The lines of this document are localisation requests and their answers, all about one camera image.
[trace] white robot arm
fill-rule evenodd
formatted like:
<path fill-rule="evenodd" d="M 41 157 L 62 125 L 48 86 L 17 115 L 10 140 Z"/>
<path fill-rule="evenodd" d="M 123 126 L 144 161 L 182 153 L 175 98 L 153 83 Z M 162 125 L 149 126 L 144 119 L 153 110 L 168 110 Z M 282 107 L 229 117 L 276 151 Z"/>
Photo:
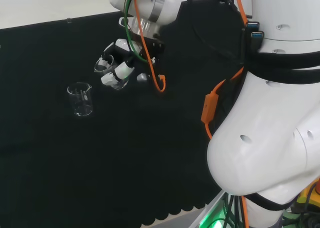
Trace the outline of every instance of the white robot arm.
<path fill-rule="evenodd" d="M 125 1 L 110 3 L 123 11 Z M 137 1 L 143 34 L 150 39 L 162 25 L 177 18 L 182 2 Z M 281 207 L 320 176 L 320 61 L 315 58 L 320 51 L 318 10 L 320 2 L 314 0 L 252 0 L 252 18 L 265 35 L 257 52 L 272 55 L 270 69 L 254 72 L 252 67 L 246 73 L 242 91 L 207 152 L 212 176 L 230 194 L 255 193 Z M 129 14 L 136 15 L 133 4 Z M 129 23 L 135 34 L 141 34 L 136 18 Z M 313 65 L 295 68 L 291 58 L 301 54 Z M 296 75 L 295 69 L 303 70 Z M 256 228 L 273 226 L 283 212 L 252 199 L 247 205 L 250 226 Z"/>

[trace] green cable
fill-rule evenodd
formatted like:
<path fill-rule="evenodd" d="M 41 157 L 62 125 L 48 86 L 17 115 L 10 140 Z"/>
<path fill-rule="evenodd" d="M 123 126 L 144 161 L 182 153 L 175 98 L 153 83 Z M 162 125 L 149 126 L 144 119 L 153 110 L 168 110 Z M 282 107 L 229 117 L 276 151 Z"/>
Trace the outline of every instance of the green cable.
<path fill-rule="evenodd" d="M 147 60 L 145 60 L 143 57 L 141 57 L 139 55 L 139 53 L 136 51 L 133 43 L 132 43 L 132 40 L 131 40 L 131 37 L 130 37 L 130 33 L 129 33 L 129 29 L 128 29 L 128 23 L 127 23 L 127 16 L 128 16 L 128 11 L 129 11 L 129 7 L 130 7 L 130 3 L 131 3 L 131 0 L 127 0 L 126 4 L 125 4 L 125 11 L 124 11 L 124 27 L 125 27 L 125 32 L 126 32 L 126 36 L 128 38 L 128 41 L 129 41 L 129 45 L 131 46 L 134 54 L 143 62 L 148 62 Z"/>

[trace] black strap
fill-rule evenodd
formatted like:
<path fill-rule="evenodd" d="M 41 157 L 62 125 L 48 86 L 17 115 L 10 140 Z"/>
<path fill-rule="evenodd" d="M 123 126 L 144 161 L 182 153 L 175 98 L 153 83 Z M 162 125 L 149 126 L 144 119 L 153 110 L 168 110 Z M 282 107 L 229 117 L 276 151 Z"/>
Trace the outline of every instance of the black strap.
<path fill-rule="evenodd" d="M 305 70 L 320 66 L 320 52 L 292 55 L 258 53 L 248 55 L 245 66 L 254 75 L 268 81 L 285 84 L 320 83 L 319 69 Z"/>
<path fill-rule="evenodd" d="M 262 68 L 305 69 L 320 66 L 320 52 L 306 54 L 255 53 L 247 56 L 247 61 Z"/>
<path fill-rule="evenodd" d="M 245 195 L 245 197 L 248 200 L 252 201 L 253 203 L 257 204 L 258 206 L 271 211 L 280 211 L 280 210 L 288 209 L 298 198 L 297 196 L 295 199 L 293 199 L 292 201 L 286 204 L 278 204 L 264 198 L 258 193 L 248 194 L 248 195 Z"/>
<path fill-rule="evenodd" d="M 263 68 L 257 64 L 247 64 L 248 70 L 259 78 L 284 84 L 320 83 L 320 70 L 290 70 L 270 66 Z"/>

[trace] orange cable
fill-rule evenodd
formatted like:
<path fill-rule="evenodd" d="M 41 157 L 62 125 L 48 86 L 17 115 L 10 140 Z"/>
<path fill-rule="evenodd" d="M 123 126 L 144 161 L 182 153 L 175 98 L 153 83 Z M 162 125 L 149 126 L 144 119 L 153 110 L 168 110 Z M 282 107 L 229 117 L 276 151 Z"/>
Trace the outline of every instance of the orange cable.
<path fill-rule="evenodd" d="M 204 126 L 205 126 L 205 130 L 206 130 L 206 133 L 208 134 L 209 138 L 212 139 L 212 134 L 209 129 L 209 124 L 204 124 Z"/>
<path fill-rule="evenodd" d="M 242 5 L 242 2 L 241 2 L 241 0 L 236 0 L 236 2 L 238 3 L 239 11 L 240 11 L 240 14 L 241 14 L 243 23 L 244 23 L 244 25 L 246 25 L 247 22 L 248 22 L 248 19 L 247 19 L 247 16 L 246 16 L 244 7 L 243 7 L 243 5 Z"/>
<path fill-rule="evenodd" d="M 231 80 L 235 79 L 236 77 L 238 77 L 240 74 L 242 74 L 242 72 L 244 71 L 244 67 L 242 67 L 242 69 L 240 69 L 232 78 Z"/>
<path fill-rule="evenodd" d="M 139 23 L 141 41 L 142 41 L 142 44 L 143 44 L 143 47 L 144 47 L 144 50 L 145 50 L 145 53 L 146 53 L 146 56 L 147 56 L 147 59 L 148 59 L 148 62 L 149 62 L 149 66 L 150 66 L 150 69 L 151 69 L 152 78 L 153 78 L 155 87 L 156 87 L 156 89 L 158 89 L 159 92 L 163 92 L 166 89 L 166 77 L 164 75 L 159 75 L 160 79 L 163 81 L 163 88 L 160 89 L 160 87 L 158 85 L 158 82 L 157 82 L 156 75 L 155 75 L 154 67 L 152 65 L 150 54 L 149 54 L 148 49 L 147 49 L 147 45 L 146 45 L 145 38 L 144 38 L 144 33 L 143 33 L 143 30 L 142 30 L 142 27 L 141 27 L 140 13 L 139 13 L 137 0 L 134 0 L 134 7 L 135 7 L 136 17 L 137 17 L 138 23 Z"/>
<path fill-rule="evenodd" d="M 249 228 L 249 219 L 248 219 L 248 210 L 247 210 L 246 198 L 244 196 L 241 196 L 241 199 L 242 199 L 242 204 L 243 204 L 245 228 Z"/>

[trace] orange connector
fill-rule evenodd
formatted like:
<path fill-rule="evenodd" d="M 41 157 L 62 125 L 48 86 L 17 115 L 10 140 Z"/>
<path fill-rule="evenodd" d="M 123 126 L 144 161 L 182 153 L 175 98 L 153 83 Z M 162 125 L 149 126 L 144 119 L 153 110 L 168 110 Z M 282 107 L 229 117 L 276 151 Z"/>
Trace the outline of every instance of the orange connector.
<path fill-rule="evenodd" d="M 203 111 L 202 111 L 202 116 L 201 116 L 201 121 L 204 124 L 209 124 L 214 119 L 216 109 L 217 109 L 218 99 L 219 99 L 219 95 L 217 94 L 217 90 L 221 87 L 221 85 L 224 82 L 225 82 L 225 80 L 221 81 L 211 91 L 211 93 L 209 93 L 205 96 L 205 101 L 204 101 L 204 106 L 203 106 Z"/>

